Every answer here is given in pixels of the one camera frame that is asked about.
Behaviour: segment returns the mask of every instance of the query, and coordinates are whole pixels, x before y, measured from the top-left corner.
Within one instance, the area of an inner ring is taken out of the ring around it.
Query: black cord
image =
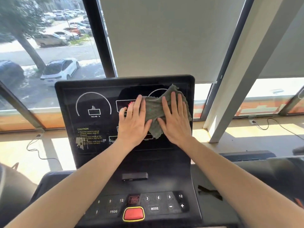
[[[299,135],[295,134],[294,132],[291,132],[290,130],[288,130],[288,129],[284,128],[283,126],[281,126],[281,124],[280,124],[276,119],[274,119],[274,118],[268,118],[268,119],[267,119],[267,127],[266,127],[265,129],[261,128],[261,127],[259,126],[259,124],[258,124],[256,121],[253,121],[253,122],[256,123],[257,128],[259,128],[260,130],[267,130],[267,129],[269,128],[269,119],[272,119],[272,120],[276,121],[276,123],[277,123],[280,127],[282,127],[283,129],[287,130],[288,132],[290,132],[290,133],[296,135],[297,137],[301,138],[302,140],[304,140],[304,138],[300,137]]]
[[[42,157],[40,157],[40,153],[39,153],[39,150],[38,150],[38,149],[29,149],[29,146],[32,145],[32,144],[34,144],[35,142],[37,142],[37,141],[40,139],[40,137],[41,137],[41,135],[38,134],[38,135],[36,136],[36,138],[34,138],[32,141],[29,142],[29,144],[26,146],[27,151],[37,151],[38,157],[39,157],[41,160],[55,159],[55,160],[57,160],[57,161],[59,162],[59,164],[60,164],[60,166],[61,166],[61,163],[60,163],[60,161],[59,161],[57,158],[55,158],[55,157],[42,158]]]

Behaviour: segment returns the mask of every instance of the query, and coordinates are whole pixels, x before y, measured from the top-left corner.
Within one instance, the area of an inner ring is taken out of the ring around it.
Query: white window shade
[[[259,78],[304,77],[303,59],[304,5],[286,30]]]
[[[119,77],[214,83],[245,0],[100,0]]]

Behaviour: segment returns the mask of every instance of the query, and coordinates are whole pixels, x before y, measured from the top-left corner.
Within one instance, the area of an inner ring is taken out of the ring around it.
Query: tree
[[[45,63],[27,39],[44,31],[44,16],[38,3],[45,0],[0,0],[0,32],[12,35],[33,59],[39,71]]]

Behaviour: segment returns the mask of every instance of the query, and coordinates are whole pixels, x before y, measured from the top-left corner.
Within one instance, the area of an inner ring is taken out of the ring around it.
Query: peeling sticker
[[[77,137],[76,144],[77,144],[77,147],[79,147],[80,149],[83,149],[83,138]]]

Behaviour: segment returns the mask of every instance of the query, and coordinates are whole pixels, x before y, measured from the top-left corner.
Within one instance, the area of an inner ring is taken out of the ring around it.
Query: tree trunk
[[[33,59],[34,63],[37,66],[39,71],[43,71],[45,68],[45,63],[38,55],[36,50],[32,47],[32,45],[28,42],[22,32],[12,32],[13,36],[17,39],[17,41],[22,45],[25,51],[29,54],[29,56]]]

